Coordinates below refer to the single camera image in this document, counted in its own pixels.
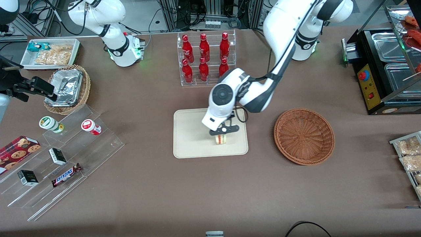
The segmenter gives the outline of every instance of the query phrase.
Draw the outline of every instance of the red button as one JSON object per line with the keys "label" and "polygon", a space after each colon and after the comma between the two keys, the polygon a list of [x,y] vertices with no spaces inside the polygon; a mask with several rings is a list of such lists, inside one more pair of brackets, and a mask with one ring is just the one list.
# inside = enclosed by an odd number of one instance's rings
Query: red button
{"label": "red button", "polygon": [[367,76],[367,74],[365,72],[362,72],[362,73],[358,74],[358,79],[364,80],[366,76]]}

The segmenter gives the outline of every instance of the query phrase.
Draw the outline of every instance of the brown woven basket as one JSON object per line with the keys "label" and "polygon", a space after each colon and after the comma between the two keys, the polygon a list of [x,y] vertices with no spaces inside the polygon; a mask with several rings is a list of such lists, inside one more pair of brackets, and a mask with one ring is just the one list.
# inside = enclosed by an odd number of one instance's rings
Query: brown woven basket
{"label": "brown woven basket", "polygon": [[[47,108],[48,111],[50,111],[52,113],[59,113],[61,115],[68,115],[71,112],[73,112],[74,110],[76,110],[79,106],[82,106],[82,105],[86,104],[86,101],[88,100],[89,90],[91,89],[91,79],[89,78],[89,75],[87,74],[87,72],[85,71],[85,69],[83,67],[78,66],[78,65],[67,66],[67,67],[64,67],[64,68],[60,68],[59,70],[71,70],[71,69],[78,69],[83,73],[82,85],[80,86],[80,93],[79,93],[78,102],[73,107],[52,107],[52,106],[47,105],[44,102],[44,106]],[[51,75],[48,82],[51,82],[51,80],[53,79],[53,75]]]}
{"label": "brown woven basket", "polygon": [[302,165],[324,162],[335,147],[335,136],[328,121],[304,108],[291,109],[279,116],[274,138],[284,156]]}

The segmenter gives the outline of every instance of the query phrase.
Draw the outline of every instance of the aluminum foil container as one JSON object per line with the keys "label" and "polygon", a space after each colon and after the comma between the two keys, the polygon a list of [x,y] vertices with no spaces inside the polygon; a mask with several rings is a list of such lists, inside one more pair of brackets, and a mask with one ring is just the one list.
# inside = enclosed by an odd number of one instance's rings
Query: aluminum foil container
{"label": "aluminum foil container", "polygon": [[83,73],[77,69],[61,70],[54,73],[51,85],[57,100],[45,98],[45,103],[53,107],[72,107],[77,104]]}

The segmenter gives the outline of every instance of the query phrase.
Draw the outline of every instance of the red cookie box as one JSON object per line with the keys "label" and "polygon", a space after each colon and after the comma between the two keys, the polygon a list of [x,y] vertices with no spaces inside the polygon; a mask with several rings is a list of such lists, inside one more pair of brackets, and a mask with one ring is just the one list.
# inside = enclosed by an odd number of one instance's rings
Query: red cookie box
{"label": "red cookie box", "polygon": [[37,140],[20,136],[0,149],[0,175],[10,170],[14,165],[40,149]]}

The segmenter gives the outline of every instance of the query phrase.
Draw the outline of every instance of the brown tablecloth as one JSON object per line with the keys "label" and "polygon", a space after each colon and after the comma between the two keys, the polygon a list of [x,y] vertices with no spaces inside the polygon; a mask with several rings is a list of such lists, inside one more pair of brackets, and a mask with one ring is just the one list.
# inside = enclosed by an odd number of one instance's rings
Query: brown tablecloth
{"label": "brown tablecloth", "polygon": [[[247,154],[195,159],[173,156],[173,114],[207,107],[211,88],[180,86],[176,34],[154,35],[145,59],[128,68],[109,59],[100,38],[79,38],[77,63],[92,80],[88,104],[126,146],[36,222],[3,203],[0,235],[184,237],[223,230],[227,237],[271,237],[301,220],[333,236],[419,235],[421,210],[404,209],[419,202],[388,141],[421,130],[421,116],[367,115],[352,68],[341,64],[340,39],[355,29],[326,27],[311,58],[289,65],[269,107],[250,114]],[[267,70],[269,48],[260,38],[237,32],[237,66],[252,76]],[[39,137],[42,116],[62,118],[42,100],[12,100],[0,146],[19,135]],[[335,150],[320,165],[296,165],[274,143],[276,118],[296,107],[315,110],[333,127]],[[311,226],[298,229],[295,236],[324,236]]]}

